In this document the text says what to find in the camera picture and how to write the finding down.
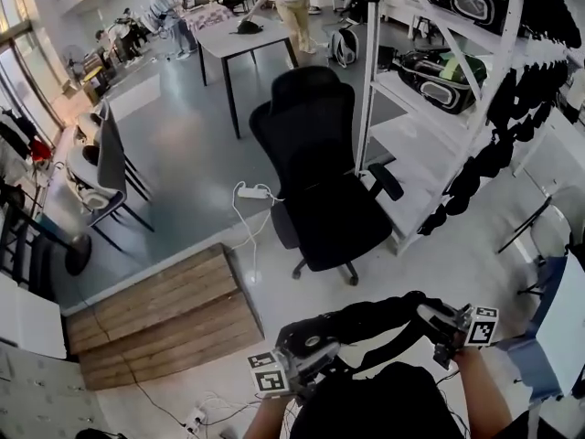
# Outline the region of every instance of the white marker cube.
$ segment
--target white marker cube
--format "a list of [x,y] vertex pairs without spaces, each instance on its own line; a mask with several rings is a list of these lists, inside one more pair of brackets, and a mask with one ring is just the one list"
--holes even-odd
[[493,307],[476,307],[467,332],[466,346],[486,347],[492,344],[500,313]]
[[273,396],[289,392],[284,366],[273,351],[250,356],[248,363],[258,393]]

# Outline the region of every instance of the gray floor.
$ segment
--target gray floor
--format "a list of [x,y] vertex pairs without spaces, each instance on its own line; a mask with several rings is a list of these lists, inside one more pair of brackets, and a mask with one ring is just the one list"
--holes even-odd
[[[275,12],[266,12],[276,17]],[[331,11],[312,16],[312,37],[325,42],[327,33],[337,20]],[[358,62],[346,70],[332,66],[339,78],[356,91],[354,110],[354,146],[359,131],[364,85],[366,26],[355,27],[361,43]],[[383,24],[381,42],[407,50],[407,29]],[[154,44],[148,57],[161,50],[160,41]],[[278,178],[268,157],[253,138],[248,127],[251,112],[270,99],[271,82],[287,70],[283,44],[256,51],[258,66],[244,55],[229,61],[235,101],[242,133],[235,138],[221,74],[219,60],[206,56],[208,86],[201,81],[198,57],[178,62],[148,63],[125,82],[116,86],[110,98],[130,90],[138,83],[160,73],[161,96],[119,121],[127,155],[138,166],[153,191],[153,199],[145,204],[133,191],[130,205],[153,223],[156,233],[145,230],[128,219],[121,226],[112,219],[101,229],[118,242],[127,253],[110,247],[100,236],[90,231],[93,253],[89,266],[77,277],[68,275],[62,259],[53,266],[54,285],[58,302],[70,307],[123,279],[160,262],[183,249],[204,240],[238,222],[231,207],[234,186],[241,180],[249,185],[267,184],[278,191]],[[325,50],[304,63],[326,64]],[[373,122],[381,122],[401,114],[402,110],[386,99],[375,103]],[[371,145],[368,154],[382,155],[385,150]],[[244,216],[268,208],[268,200],[241,200]]]

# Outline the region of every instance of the wooden platform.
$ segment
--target wooden platform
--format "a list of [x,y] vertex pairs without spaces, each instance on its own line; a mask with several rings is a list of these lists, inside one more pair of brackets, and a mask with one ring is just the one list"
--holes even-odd
[[67,331],[95,391],[189,369],[262,340],[220,244],[68,317]]

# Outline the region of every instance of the gray backpack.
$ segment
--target gray backpack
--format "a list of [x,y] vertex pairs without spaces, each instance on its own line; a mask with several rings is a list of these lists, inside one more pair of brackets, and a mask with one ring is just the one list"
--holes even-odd
[[329,38],[329,59],[334,59],[344,69],[354,63],[359,54],[359,39],[356,33],[347,27],[334,31]]

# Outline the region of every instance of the beige pants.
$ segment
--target beige pants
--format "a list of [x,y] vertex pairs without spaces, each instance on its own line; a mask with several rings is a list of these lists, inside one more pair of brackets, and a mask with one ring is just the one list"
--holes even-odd
[[284,25],[291,31],[291,43],[294,52],[306,51],[310,47],[309,38],[309,9],[305,0],[295,2],[276,2],[276,9]]

